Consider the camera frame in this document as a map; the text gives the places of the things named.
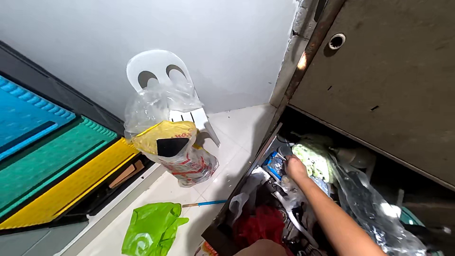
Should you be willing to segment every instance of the white tile floor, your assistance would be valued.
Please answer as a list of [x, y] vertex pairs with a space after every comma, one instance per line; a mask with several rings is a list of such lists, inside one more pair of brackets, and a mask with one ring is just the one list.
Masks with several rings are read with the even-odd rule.
[[[208, 115], [210, 124], [221, 141], [219, 148], [210, 139], [206, 139], [203, 145], [220, 163], [213, 176], [191, 188], [181, 188], [177, 185], [177, 180], [165, 172], [87, 245], [79, 256], [120, 256], [134, 208], [155, 202], [190, 204], [227, 199], [250, 165], [274, 113], [275, 108], [265, 104]], [[178, 228], [168, 255], [193, 256], [202, 241], [202, 232], [221, 207], [222, 204], [185, 208], [182, 216], [190, 220]]]

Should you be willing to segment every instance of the wooden cabinet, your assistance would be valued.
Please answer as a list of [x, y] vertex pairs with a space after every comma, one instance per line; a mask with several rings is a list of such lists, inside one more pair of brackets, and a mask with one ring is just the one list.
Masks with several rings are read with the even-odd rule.
[[[454, 9], [346, 1], [290, 104], [454, 189]], [[346, 41], [330, 50], [337, 33]]]

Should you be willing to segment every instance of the blue stick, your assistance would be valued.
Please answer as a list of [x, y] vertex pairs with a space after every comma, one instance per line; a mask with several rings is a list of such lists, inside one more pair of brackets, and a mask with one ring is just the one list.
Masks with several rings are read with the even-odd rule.
[[200, 205], [215, 205], [215, 204], [224, 204], [227, 200], [218, 200], [218, 201], [210, 201], [210, 202], [202, 202], [202, 203], [194, 203], [194, 204], [187, 204], [182, 205], [182, 208], [190, 207], [190, 206], [200, 206]]

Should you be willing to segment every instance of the chair backrest hole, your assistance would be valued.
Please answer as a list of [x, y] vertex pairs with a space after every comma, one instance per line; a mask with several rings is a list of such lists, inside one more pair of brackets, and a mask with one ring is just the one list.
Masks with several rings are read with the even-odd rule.
[[159, 84], [157, 77], [150, 71], [142, 71], [137, 76], [137, 81], [142, 89], [147, 86], [153, 87], [154, 85]]
[[183, 70], [176, 65], [166, 67], [166, 74], [173, 83], [187, 83], [187, 77]]

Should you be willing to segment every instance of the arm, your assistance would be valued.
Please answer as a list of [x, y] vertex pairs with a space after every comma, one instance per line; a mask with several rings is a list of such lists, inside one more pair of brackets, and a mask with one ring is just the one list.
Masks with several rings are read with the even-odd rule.
[[308, 177], [305, 165], [295, 155], [287, 158], [287, 174], [307, 197], [319, 225], [338, 255], [386, 255], [368, 234]]

